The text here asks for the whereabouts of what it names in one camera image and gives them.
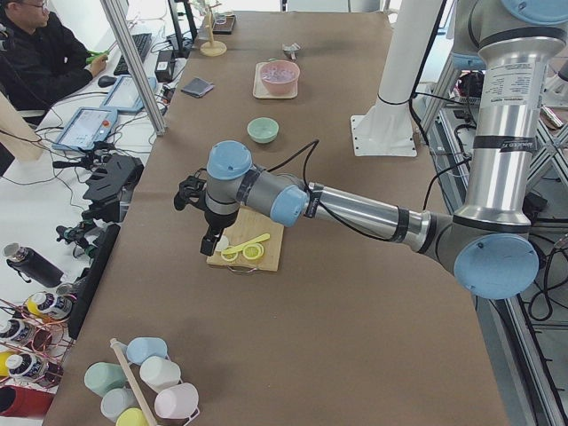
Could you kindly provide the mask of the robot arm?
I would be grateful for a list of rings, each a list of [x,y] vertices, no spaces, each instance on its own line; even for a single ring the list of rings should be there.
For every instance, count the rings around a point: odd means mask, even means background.
[[[255,165],[238,141],[210,151],[207,179],[181,182],[176,209],[200,209],[209,228],[201,252],[212,255],[239,209],[272,221],[327,217],[369,238],[403,243],[432,258],[470,293],[507,299],[528,288],[539,259],[522,206],[536,150],[548,62],[567,42],[564,1],[460,1],[454,56],[486,66],[465,202],[452,214],[414,212]]]

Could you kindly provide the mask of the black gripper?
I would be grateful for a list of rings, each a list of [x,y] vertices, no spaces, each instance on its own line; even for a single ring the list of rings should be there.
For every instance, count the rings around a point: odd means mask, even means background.
[[[204,256],[213,256],[223,231],[236,221],[238,205],[234,201],[214,200],[208,193],[206,180],[197,176],[189,176],[178,184],[173,203],[178,211],[190,205],[204,212],[209,227],[201,239],[200,253]]]

